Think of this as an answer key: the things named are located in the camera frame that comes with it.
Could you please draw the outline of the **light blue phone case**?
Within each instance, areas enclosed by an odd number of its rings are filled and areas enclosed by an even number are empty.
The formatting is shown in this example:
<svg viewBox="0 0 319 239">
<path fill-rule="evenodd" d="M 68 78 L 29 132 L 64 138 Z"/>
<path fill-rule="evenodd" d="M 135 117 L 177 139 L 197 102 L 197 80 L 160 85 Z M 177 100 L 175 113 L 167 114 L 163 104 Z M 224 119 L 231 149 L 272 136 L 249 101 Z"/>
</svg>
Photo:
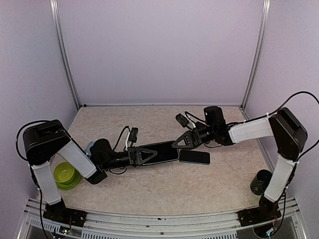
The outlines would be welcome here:
<svg viewBox="0 0 319 239">
<path fill-rule="evenodd" d="M 94 142 L 93 141 L 91 141 L 91 142 L 89 142 L 88 143 L 88 145 L 86 146 L 86 148 L 85 148 L 85 153 L 86 153 L 86 155 L 88 156 L 88 157 L 90 157 L 92 154 L 91 154 L 91 151 L 90 151 L 90 148 L 92 147 L 94 145 Z"/>
</svg>

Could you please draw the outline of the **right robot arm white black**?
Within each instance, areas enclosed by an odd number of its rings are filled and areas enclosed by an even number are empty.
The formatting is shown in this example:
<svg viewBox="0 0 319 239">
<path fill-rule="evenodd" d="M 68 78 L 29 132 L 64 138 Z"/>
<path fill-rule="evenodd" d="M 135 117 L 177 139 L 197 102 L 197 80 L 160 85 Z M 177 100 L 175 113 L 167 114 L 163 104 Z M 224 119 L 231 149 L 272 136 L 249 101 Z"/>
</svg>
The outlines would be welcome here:
<svg viewBox="0 0 319 239">
<path fill-rule="evenodd" d="M 191 120 L 186 115 L 178 114 L 175 117 L 188 130 L 172 143 L 173 148 L 191 150 L 211 141 L 222 146 L 269 138 L 274 142 L 277 161 L 263 194 L 268 202 L 255 210 L 258 220 L 267 220 L 275 211 L 272 203 L 281 198 L 293 177 L 308 139 L 307 130 L 287 107 L 255 119 L 232 123 L 226 122 L 221 107 L 210 106 L 203 111 L 205 120 L 197 121 L 193 126 L 190 126 Z"/>
</svg>

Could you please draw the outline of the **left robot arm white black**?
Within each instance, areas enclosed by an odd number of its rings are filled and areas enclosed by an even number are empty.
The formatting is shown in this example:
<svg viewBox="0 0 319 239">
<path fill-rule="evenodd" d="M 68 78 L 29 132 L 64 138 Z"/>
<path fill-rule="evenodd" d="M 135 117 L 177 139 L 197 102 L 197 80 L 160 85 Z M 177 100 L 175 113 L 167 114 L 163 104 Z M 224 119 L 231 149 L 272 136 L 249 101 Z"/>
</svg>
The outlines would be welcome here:
<svg viewBox="0 0 319 239">
<path fill-rule="evenodd" d="M 116 152 L 105 138 L 95 141 L 86 153 L 57 119 L 36 120 L 23 125 L 15 139 L 20 138 L 25 150 L 25 156 L 21 158 L 28 162 L 35 185 L 51 206 L 50 213 L 61 222 L 69 218 L 70 211 L 61 204 L 62 197 L 50 166 L 52 157 L 59 155 L 90 184 L 96 185 L 107 178 L 106 171 L 143 166 L 158 154 L 155 150 L 134 146 Z"/>
</svg>

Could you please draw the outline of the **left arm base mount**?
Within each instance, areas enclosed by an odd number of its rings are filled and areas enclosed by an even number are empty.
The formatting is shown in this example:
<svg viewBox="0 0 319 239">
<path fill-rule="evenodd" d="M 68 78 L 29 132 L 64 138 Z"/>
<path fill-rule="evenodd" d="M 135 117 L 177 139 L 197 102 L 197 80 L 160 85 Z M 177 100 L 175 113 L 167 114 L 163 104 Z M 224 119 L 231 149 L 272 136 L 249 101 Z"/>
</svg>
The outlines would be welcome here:
<svg viewBox="0 0 319 239">
<path fill-rule="evenodd" d="M 84 227 L 86 216 L 87 213 L 83 210 L 66 207 L 63 200 L 53 205 L 46 203 L 43 212 L 45 219 L 81 228 Z"/>
</svg>

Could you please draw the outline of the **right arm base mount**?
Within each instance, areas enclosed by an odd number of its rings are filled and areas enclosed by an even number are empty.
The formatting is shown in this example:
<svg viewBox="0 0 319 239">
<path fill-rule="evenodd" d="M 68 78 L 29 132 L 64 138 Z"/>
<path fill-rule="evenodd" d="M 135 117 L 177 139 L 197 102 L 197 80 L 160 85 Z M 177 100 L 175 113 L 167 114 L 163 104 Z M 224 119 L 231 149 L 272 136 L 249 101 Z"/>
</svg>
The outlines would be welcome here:
<svg viewBox="0 0 319 239">
<path fill-rule="evenodd" d="M 259 224 L 280 218 L 281 212 L 278 206 L 279 201 L 272 202 L 261 196 L 259 205 L 250 209 L 243 209 L 237 212 L 242 227 Z"/>
</svg>

